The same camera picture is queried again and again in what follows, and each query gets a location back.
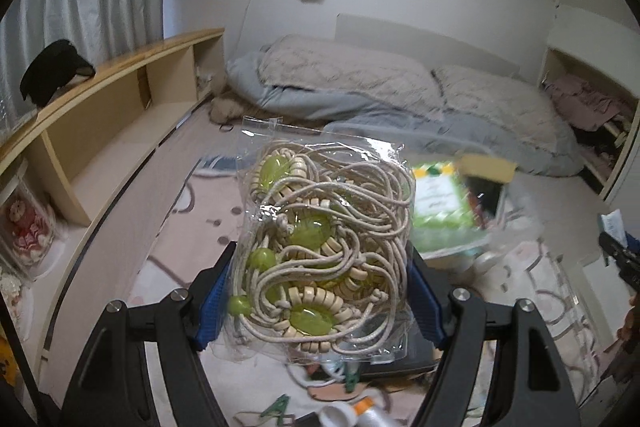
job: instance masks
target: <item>gray curtain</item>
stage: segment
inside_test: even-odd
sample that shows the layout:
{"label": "gray curtain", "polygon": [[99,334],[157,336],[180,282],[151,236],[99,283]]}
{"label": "gray curtain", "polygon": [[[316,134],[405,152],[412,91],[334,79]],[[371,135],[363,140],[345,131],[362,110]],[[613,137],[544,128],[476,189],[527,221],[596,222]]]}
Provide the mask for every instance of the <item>gray curtain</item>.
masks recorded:
{"label": "gray curtain", "polygon": [[98,66],[162,39],[162,0],[14,0],[0,22],[0,142],[35,114],[20,80],[58,39]]}

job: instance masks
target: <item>screw head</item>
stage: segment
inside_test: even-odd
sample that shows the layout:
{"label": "screw head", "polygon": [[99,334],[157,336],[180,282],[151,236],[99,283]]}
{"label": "screw head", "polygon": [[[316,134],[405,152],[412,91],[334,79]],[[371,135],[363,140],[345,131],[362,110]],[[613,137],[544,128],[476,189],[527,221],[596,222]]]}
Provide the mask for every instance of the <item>screw head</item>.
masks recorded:
{"label": "screw head", "polygon": [[171,300],[175,302],[182,302],[189,296],[187,288],[176,288],[171,292]]}
{"label": "screw head", "polygon": [[453,290],[453,297],[458,301],[468,301],[471,298],[471,293],[466,288],[456,288]]}
{"label": "screw head", "polygon": [[526,311],[526,312],[532,312],[533,310],[536,309],[536,305],[533,304],[533,302],[530,301],[529,299],[520,299],[518,301],[518,305],[523,309],[523,311]]}
{"label": "screw head", "polygon": [[118,299],[115,299],[111,302],[108,302],[105,309],[107,310],[108,313],[118,313],[122,309],[123,305],[124,305],[124,302]]}

